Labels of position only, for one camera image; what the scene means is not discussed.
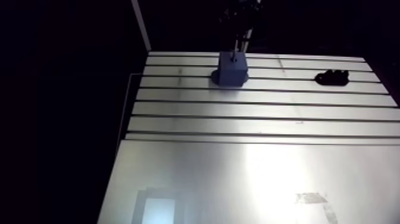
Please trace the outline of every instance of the black clamp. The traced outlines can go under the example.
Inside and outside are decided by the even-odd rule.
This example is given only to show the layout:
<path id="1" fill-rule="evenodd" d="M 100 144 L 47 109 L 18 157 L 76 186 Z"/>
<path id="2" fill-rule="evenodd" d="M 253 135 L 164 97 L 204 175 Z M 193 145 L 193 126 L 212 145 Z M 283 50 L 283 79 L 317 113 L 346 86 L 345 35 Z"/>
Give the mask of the black clamp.
<path id="1" fill-rule="evenodd" d="M 314 80 L 323 86 L 345 86 L 349 83 L 349 71 L 331 69 L 325 73 L 319 73 Z"/>

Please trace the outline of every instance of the blue block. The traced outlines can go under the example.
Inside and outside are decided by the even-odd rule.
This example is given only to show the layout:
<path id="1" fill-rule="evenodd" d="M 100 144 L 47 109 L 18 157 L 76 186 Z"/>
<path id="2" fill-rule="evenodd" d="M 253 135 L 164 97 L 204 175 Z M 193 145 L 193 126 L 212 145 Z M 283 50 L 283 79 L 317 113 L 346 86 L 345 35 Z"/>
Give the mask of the blue block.
<path id="1" fill-rule="evenodd" d="M 244 52 L 236 53 L 236 61 L 232 61 L 232 52 L 220 52 L 218 69 L 211 74 L 211 80 L 218 86 L 242 86 L 247 80 L 247 62 Z"/>

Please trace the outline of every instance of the black object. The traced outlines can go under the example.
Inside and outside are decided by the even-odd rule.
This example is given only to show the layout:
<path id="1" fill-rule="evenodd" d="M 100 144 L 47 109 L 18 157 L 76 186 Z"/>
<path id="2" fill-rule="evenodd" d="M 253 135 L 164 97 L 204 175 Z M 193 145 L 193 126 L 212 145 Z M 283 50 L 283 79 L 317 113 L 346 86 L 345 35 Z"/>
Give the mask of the black object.
<path id="1" fill-rule="evenodd" d="M 228 7 L 219 18 L 223 30 L 223 42 L 229 43 L 229 48 L 233 41 L 237 42 L 235 48 L 241 49 L 248 30 L 252 29 L 261 17 L 262 5 L 257 0 L 229 0 Z"/>
<path id="2" fill-rule="evenodd" d="M 331 69 L 325 73 L 319 73 L 314 79 L 318 84 L 323 86 L 345 86 L 349 83 L 349 71 Z"/>

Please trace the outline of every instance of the vertical rod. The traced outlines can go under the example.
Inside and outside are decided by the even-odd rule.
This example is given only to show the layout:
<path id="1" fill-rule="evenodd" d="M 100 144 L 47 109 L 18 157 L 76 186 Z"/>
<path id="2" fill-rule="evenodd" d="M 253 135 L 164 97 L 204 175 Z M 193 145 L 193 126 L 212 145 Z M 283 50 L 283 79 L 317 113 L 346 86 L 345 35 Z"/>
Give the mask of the vertical rod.
<path id="1" fill-rule="evenodd" d="M 249 46 L 249 40 L 251 38 L 251 34 L 253 33 L 253 29 L 249 29 L 249 31 L 247 31 L 247 34 L 245 35 L 245 38 L 247 41 L 245 41 L 245 44 L 242 45 L 242 51 L 244 53 L 246 53 L 247 51 L 247 47 Z"/>
<path id="2" fill-rule="evenodd" d="M 230 59 L 231 61 L 235 62 L 236 61 L 236 50 L 238 48 L 238 39 L 236 38 L 235 40 L 235 48 L 233 49 L 233 53 L 232 53 L 232 58 Z"/>
<path id="3" fill-rule="evenodd" d="M 151 51 L 149 36 L 147 35 L 145 22 L 143 21 L 142 12 L 140 11 L 138 0 L 131 0 L 131 3 L 133 6 L 133 11 L 135 12 L 137 23 L 140 28 L 140 32 L 142 33 L 142 39 L 145 43 L 146 50 L 147 50 L 147 52 L 149 52 L 149 51 Z"/>

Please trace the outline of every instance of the metal surface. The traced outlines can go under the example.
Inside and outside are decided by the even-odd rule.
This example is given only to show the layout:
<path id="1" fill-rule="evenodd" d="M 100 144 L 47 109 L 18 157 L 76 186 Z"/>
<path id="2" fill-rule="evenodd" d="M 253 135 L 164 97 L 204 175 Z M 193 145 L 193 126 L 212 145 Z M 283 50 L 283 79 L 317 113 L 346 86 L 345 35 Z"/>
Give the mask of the metal surface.
<path id="1" fill-rule="evenodd" d="M 128 133 L 125 139 L 147 141 L 185 141 L 185 142 L 231 142 L 231 143 L 269 143 L 294 145 L 399 145 L 400 138 L 322 138 L 322 137 L 257 137 L 220 135 L 151 135 Z"/>
<path id="2" fill-rule="evenodd" d="M 221 90 L 197 66 L 213 53 L 150 52 L 165 54 L 149 57 L 164 66 L 145 69 L 99 224 L 400 220 L 399 109 L 362 58 L 248 54 L 277 69 Z M 310 81 L 336 68 L 358 71 L 344 87 Z M 148 215 L 150 198 L 170 212 Z"/>
<path id="3" fill-rule="evenodd" d="M 390 95 L 322 94 L 306 92 L 226 91 L 191 89 L 140 89 L 137 100 L 235 102 L 246 104 L 311 104 L 396 107 Z"/>
<path id="4" fill-rule="evenodd" d="M 151 77 L 142 78 L 140 87 L 152 88 L 214 88 L 221 89 L 206 77 Z M 259 91 L 299 91 L 299 92 L 354 92 L 387 94 L 381 83 L 350 82 L 346 86 L 321 86 L 315 81 L 307 80 L 255 80 L 249 79 L 242 87 L 229 88 L 237 90 Z"/>
<path id="5" fill-rule="evenodd" d="M 137 102 L 134 115 L 200 116 L 253 119 L 400 121 L 397 108 L 307 107 L 293 105 L 193 104 Z"/>
<path id="6" fill-rule="evenodd" d="M 123 141 L 98 223 L 131 224 L 159 189 L 179 195 L 179 224 L 391 224 L 398 170 L 399 147 Z"/>
<path id="7" fill-rule="evenodd" d="M 149 56 L 180 56 L 180 57 L 218 57 L 218 52 L 167 52 L 151 51 Z M 246 53 L 247 58 L 275 58 L 298 60 L 328 60 L 328 61 L 365 61 L 358 57 L 321 56 L 321 55 L 295 55 L 295 54 L 254 54 Z"/>
<path id="8" fill-rule="evenodd" d="M 400 123 L 315 122 L 302 120 L 189 119 L 132 117 L 128 131 L 265 136 L 391 136 L 400 138 Z"/>
<path id="9" fill-rule="evenodd" d="M 213 67 L 185 66 L 147 66 L 143 71 L 145 76 L 203 76 L 208 77 L 215 70 Z M 250 79 L 301 79 L 313 80 L 318 73 L 326 70 L 291 70 L 291 69 L 249 69 Z M 379 82 L 373 72 L 350 71 L 350 81 Z"/>
<path id="10" fill-rule="evenodd" d="M 218 58 L 214 57 L 153 57 L 146 61 L 147 65 L 171 66 L 217 66 Z M 371 71 L 367 63 L 322 61 L 322 60 L 290 60 L 247 58 L 249 67 L 286 68 L 286 69 L 340 69 L 354 71 Z"/>

